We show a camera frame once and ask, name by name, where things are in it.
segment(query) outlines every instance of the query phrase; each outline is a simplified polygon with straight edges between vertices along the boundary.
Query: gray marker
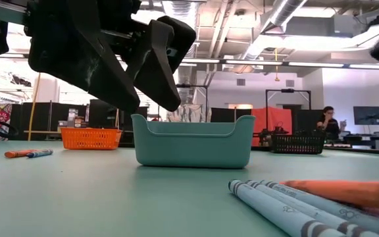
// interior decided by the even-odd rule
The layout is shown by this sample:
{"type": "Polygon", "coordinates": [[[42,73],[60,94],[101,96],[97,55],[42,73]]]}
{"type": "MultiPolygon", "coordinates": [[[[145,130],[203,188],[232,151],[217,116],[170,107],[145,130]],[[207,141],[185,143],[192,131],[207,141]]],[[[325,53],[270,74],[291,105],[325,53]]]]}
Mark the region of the gray marker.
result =
{"type": "Polygon", "coordinates": [[[233,194],[291,237],[346,236],[239,180],[230,181],[228,187],[233,194]]]}
{"type": "Polygon", "coordinates": [[[316,219],[317,221],[339,230],[340,232],[346,234],[347,237],[379,237],[379,234],[367,231],[357,224],[345,221],[342,218],[331,215],[321,209],[309,205],[308,203],[299,201],[298,199],[277,192],[276,190],[268,188],[264,185],[256,185],[257,183],[252,180],[248,180],[246,184],[255,187],[256,190],[259,190],[268,196],[295,208],[296,210],[316,219]]]}
{"type": "Polygon", "coordinates": [[[379,216],[369,215],[358,209],[272,181],[262,180],[256,182],[253,187],[256,188],[261,184],[379,234],[379,216]]]}

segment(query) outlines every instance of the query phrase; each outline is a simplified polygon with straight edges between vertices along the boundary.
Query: orange basket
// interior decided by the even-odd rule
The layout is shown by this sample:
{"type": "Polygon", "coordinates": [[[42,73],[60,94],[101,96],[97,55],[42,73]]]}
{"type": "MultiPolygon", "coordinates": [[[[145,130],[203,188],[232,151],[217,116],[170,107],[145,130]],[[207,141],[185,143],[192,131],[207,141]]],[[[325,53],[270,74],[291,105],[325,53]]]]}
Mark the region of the orange basket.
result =
{"type": "Polygon", "coordinates": [[[121,130],[96,128],[61,128],[65,149],[116,149],[121,130]]]}

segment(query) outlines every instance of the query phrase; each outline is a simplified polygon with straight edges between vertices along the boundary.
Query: black basket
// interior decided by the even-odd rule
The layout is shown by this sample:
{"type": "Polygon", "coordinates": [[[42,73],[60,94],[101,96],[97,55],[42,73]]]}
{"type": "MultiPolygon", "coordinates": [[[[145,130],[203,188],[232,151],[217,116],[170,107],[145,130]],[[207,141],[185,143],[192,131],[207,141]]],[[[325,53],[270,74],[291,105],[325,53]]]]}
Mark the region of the black basket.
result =
{"type": "Polygon", "coordinates": [[[320,154],[324,136],[272,135],[271,151],[274,153],[320,154]]]}

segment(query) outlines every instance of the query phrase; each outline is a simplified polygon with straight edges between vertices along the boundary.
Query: person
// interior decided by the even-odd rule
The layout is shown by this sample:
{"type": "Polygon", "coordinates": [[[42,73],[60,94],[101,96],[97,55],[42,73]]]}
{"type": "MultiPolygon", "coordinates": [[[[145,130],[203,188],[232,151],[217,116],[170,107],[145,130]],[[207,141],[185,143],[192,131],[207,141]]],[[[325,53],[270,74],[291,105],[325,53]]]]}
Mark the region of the person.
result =
{"type": "Polygon", "coordinates": [[[339,124],[334,116],[334,108],[327,106],[322,110],[322,115],[320,120],[317,122],[316,127],[325,131],[326,138],[329,140],[337,140],[339,138],[339,133],[344,131],[346,122],[343,121],[339,128],[339,124]]]}

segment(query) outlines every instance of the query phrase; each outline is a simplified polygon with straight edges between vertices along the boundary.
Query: computer screen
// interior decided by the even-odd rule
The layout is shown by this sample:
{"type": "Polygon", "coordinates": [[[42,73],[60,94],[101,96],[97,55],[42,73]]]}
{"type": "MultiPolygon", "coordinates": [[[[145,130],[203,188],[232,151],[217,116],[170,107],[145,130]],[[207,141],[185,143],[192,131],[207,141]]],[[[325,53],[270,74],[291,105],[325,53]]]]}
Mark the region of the computer screen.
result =
{"type": "Polygon", "coordinates": [[[355,125],[379,125],[379,106],[353,107],[355,125]]]}

